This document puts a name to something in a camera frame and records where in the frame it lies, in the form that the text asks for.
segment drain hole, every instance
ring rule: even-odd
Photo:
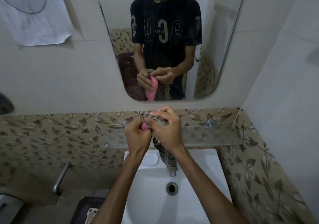
[[[168,183],[167,186],[166,186],[166,192],[167,192],[167,194],[169,194],[171,196],[176,195],[177,192],[178,192],[177,184],[174,183],[174,182]]]

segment sink basin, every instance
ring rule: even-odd
[[[232,201],[217,151],[194,149],[189,150],[189,153],[221,192]],[[171,177],[158,151],[147,151],[133,180],[122,224],[209,224],[192,186],[181,167],[177,167],[177,176]],[[177,188],[166,190],[170,182],[174,182]],[[173,194],[176,191],[177,194],[172,196],[170,194],[173,191]]]

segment mirror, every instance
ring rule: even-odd
[[[128,95],[199,99],[217,87],[242,0],[99,0]]]

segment chrome pipe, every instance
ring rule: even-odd
[[[57,194],[57,195],[61,195],[61,193],[59,192],[59,187],[64,179],[64,176],[66,175],[66,172],[68,171],[68,169],[70,168],[71,166],[69,164],[66,164],[64,166],[64,168],[62,169],[62,172],[60,174],[60,176],[58,177],[58,180],[56,181],[54,187],[53,187],[53,193],[54,194]]]

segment paper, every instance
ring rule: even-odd
[[[0,0],[0,16],[24,46],[60,44],[74,30],[63,0]]]

